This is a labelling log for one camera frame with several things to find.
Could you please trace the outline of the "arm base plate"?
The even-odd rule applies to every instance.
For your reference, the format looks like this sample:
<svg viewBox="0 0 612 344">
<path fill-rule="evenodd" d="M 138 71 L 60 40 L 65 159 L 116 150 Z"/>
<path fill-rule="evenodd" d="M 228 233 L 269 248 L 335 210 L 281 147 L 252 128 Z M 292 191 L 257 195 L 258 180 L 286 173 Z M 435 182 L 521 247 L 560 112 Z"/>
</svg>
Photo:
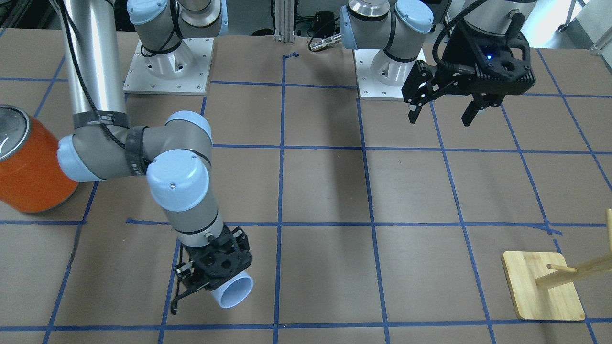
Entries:
<svg viewBox="0 0 612 344">
<path fill-rule="evenodd" d="M 417 60 L 426 60 L 421 49 L 408 62 L 393 60 L 383 49 L 354 50 L 355 71 L 361 100 L 403 101 L 402 87 Z"/>
<path fill-rule="evenodd" d="M 207 92 L 213 55 L 213 38 L 189 38 L 170 52 L 144 56 L 138 42 L 128 73 L 124 92 L 130 94 L 199 95 Z"/>
</svg>

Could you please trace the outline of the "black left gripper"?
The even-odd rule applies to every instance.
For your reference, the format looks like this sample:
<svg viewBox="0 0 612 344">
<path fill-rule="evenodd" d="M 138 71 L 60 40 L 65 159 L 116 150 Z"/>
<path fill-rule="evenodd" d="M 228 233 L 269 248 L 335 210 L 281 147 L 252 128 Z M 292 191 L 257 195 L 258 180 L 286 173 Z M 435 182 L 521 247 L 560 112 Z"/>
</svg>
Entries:
<svg viewBox="0 0 612 344">
<path fill-rule="evenodd" d="M 473 100 L 462 115 L 465 127 L 489 107 L 499 107 L 503 95 L 521 95 L 536 84 L 529 43 L 521 32 L 523 19 L 511 19 L 501 33 L 485 32 L 462 19 L 456 23 L 442 56 L 440 41 L 432 50 L 436 67 L 415 61 L 402 86 L 409 104 L 408 120 L 415 124 L 421 109 L 452 89 L 452 77 Z"/>
</svg>

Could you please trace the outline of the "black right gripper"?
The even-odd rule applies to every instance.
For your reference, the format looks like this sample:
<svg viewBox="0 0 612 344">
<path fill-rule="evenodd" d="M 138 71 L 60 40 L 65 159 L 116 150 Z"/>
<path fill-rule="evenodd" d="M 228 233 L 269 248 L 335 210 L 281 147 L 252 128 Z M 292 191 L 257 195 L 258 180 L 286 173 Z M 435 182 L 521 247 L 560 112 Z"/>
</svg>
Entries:
<svg viewBox="0 0 612 344">
<path fill-rule="evenodd" d="M 253 256 L 247 234 L 241 227 L 224 227 L 221 234 L 204 247 L 181 245 L 191 266 L 176 272 L 178 284 L 170 312 L 177 315 L 179 301 L 202 289 L 214 291 L 251 265 Z"/>
</svg>

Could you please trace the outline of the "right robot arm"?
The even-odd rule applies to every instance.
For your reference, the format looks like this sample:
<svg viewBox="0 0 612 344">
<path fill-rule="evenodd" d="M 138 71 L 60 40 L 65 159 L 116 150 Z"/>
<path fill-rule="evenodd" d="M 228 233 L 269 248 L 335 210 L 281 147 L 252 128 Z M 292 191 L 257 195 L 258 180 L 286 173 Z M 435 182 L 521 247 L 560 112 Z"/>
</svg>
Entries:
<svg viewBox="0 0 612 344">
<path fill-rule="evenodd" d="M 201 290 L 168 324 L 457 320 L 441 261 L 461 229 L 430 107 L 410 124 L 407 104 L 358 98 L 349 52 L 219 44 L 206 98 L 127 100 L 138 126 L 203 113 L 220 213 L 251 244 L 242 302 L 223 309 Z"/>
</svg>

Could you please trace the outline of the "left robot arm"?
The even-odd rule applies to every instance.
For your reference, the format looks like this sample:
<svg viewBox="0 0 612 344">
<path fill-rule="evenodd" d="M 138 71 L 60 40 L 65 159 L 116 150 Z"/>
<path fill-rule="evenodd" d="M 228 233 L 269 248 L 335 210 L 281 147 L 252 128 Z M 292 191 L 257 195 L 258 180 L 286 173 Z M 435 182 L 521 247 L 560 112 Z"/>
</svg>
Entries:
<svg viewBox="0 0 612 344">
<path fill-rule="evenodd" d="M 522 95 L 536 84 L 530 46 L 522 27 L 534 0 L 468 0 L 439 33 L 429 65 L 418 58 L 434 24 L 430 7 L 419 0 L 349 0 L 339 28 L 345 48 L 378 50 L 376 72 L 386 84 L 389 70 L 406 65 L 394 85 L 402 88 L 415 123 L 424 105 L 444 95 L 472 96 L 461 120 L 499 107 L 505 96 Z"/>
</svg>

